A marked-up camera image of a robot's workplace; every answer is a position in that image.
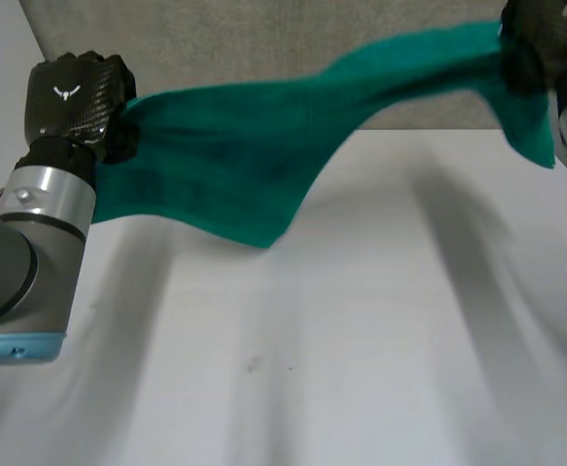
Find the gray backdrop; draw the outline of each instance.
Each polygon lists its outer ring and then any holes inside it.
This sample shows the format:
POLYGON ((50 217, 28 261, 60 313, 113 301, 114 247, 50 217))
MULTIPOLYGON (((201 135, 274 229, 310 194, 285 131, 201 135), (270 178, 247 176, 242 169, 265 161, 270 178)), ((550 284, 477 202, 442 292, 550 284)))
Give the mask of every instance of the gray backdrop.
MULTIPOLYGON (((140 94, 291 77, 368 41, 499 18, 505 0, 21 0, 47 58, 119 53, 140 94)), ((372 128, 489 128, 469 93, 389 109, 372 128)))

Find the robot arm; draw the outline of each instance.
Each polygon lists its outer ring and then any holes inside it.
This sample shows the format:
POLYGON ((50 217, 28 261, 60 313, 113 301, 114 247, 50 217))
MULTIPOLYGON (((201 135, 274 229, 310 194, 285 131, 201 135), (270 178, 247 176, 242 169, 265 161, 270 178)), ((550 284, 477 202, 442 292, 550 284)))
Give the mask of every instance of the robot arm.
POLYGON ((59 355, 95 206, 95 165, 136 153, 137 130, 118 123, 135 96, 116 55, 68 54, 31 72, 30 151, 0 199, 0 364, 59 355))

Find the fabric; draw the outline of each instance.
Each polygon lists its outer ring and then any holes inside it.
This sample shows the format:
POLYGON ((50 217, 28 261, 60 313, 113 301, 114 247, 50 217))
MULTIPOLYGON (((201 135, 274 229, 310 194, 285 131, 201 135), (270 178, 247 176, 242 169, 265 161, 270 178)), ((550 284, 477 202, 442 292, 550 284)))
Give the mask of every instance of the fabric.
POLYGON ((545 96, 509 94, 499 25, 475 23, 370 44, 308 78, 164 92, 130 102, 137 156, 97 172, 94 222, 157 215, 259 248, 290 225, 320 170, 350 133, 396 102, 478 92, 507 141, 554 163, 545 96))

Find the black glove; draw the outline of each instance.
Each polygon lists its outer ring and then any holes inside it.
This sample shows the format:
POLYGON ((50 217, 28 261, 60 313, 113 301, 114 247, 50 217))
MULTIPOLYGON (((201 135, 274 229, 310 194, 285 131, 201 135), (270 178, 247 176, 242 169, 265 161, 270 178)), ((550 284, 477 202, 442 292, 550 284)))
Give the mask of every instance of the black glove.
POLYGON ((567 73, 567 0, 509 0, 502 75, 517 95, 557 89, 567 73))
POLYGON ((121 125, 119 116, 136 94, 119 55, 66 53, 40 63, 29 77, 24 117, 31 152, 17 167, 49 165, 87 178, 83 172, 92 171, 96 159, 119 163, 133 157, 139 130, 121 125))

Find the logo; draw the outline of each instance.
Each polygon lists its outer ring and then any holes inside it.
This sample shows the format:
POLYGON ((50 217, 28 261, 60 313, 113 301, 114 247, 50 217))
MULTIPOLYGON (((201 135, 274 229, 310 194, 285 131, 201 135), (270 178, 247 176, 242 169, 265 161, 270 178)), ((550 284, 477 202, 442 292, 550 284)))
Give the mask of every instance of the logo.
POLYGON ((52 90, 54 90, 54 93, 57 94, 59 97, 61 97, 64 102, 67 102, 70 97, 72 97, 74 94, 79 92, 80 88, 81 87, 77 85, 74 89, 67 91, 67 90, 59 90, 59 88, 55 86, 52 90))

